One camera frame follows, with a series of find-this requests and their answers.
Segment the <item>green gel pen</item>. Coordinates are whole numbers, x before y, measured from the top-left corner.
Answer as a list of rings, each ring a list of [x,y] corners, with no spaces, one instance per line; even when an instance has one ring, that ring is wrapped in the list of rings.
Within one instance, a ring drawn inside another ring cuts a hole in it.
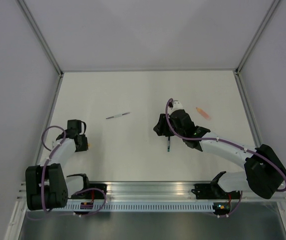
[[[171,137],[167,138],[167,152],[170,152]]]

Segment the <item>orange highlighter pen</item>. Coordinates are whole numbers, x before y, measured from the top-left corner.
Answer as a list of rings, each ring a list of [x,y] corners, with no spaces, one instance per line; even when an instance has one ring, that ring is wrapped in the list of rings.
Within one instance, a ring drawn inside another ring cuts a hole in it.
[[[198,112],[203,118],[205,118],[205,119],[208,120],[208,121],[211,120],[210,115],[207,114],[203,109],[197,107],[196,110],[197,110],[197,112]]]

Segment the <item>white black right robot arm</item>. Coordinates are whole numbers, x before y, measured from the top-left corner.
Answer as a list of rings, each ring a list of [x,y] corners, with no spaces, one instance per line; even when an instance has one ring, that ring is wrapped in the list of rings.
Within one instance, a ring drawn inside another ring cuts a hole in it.
[[[189,148],[214,154],[242,169],[222,171],[215,176],[210,183],[215,198],[223,198],[229,192],[252,191],[270,199],[275,192],[286,191],[286,168],[268,145],[252,147],[222,139],[211,130],[195,125],[183,109],[160,114],[153,130],[158,136],[177,136]]]

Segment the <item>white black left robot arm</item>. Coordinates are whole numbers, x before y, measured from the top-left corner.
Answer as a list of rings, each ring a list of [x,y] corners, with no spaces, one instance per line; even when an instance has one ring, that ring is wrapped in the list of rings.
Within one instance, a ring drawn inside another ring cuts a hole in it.
[[[57,128],[62,131],[49,148],[45,144],[46,132]],[[63,174],[63,167],[70,157],[77,152],[88,150],[85,135],[87,125],[84,121],[67,121],[67,128],[53,125],[47,127],[41,136],[43,147],[49,155],[40,165],[30,166],[25,171],[27,207],[31,211],[63,208],[68,201],[68,188]]]

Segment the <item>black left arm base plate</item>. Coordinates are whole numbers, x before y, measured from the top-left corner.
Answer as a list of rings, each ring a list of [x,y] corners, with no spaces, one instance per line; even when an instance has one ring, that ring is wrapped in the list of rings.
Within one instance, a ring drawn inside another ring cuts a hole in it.
[[[107,193],[107,185],[104,183],[90,183],[81,190],[77,190],[71,195],[71,199],[103,200]]]

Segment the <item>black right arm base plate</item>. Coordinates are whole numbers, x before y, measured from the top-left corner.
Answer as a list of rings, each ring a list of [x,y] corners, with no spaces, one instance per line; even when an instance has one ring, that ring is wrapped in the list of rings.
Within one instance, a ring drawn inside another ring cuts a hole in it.
[[[196,183],[191,190],[195,194],[197,200],[238,200],[240,198],[239,191],[225,192],[216,184]]]

